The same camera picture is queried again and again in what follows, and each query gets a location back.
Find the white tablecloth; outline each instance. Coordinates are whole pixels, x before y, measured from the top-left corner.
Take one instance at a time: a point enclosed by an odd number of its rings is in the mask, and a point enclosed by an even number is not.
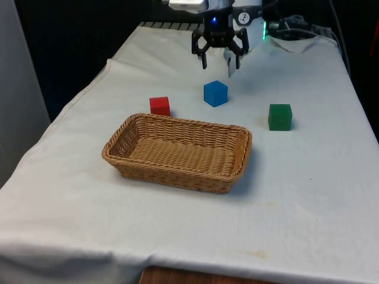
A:
[[[335,45],[293,54],[268,39],[228,79],[222,50],[202,70],[190,35],[138,28],[24,156],[0,190],[0,283],[135,283],[150,265],[379,283],[379,147]],[[217,108],[203,102],[212,80],[229,86]],[[228,195],[123,179],[102,160],[153,96],[253,132]],[[268,130],[270,104],[291,104],[290,132]]]

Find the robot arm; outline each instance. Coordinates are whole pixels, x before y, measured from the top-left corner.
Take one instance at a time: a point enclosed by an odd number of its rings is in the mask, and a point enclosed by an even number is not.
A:
[[[254,19],[261,19],[262,0],[169,0],[168,4],[172,9],[203,16],[204,31],[195,30],[192,34],[192,53],[201,57],[203,69],[207,68],[205,54],[210,47],[223,47],[232,51],[236,56],[236,68],[239,69],[240,56],[250,49],[250,30]],[[199,48],[201,37],[207,43]],[[234,41],[234,37],[240,39],[240,45]]]

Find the woven basket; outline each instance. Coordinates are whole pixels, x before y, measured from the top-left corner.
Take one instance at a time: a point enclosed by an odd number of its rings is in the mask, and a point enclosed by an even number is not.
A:
[[[124,178],[228,193],[246,169],[249,130],[154,114],[126,119],[101,156]]]

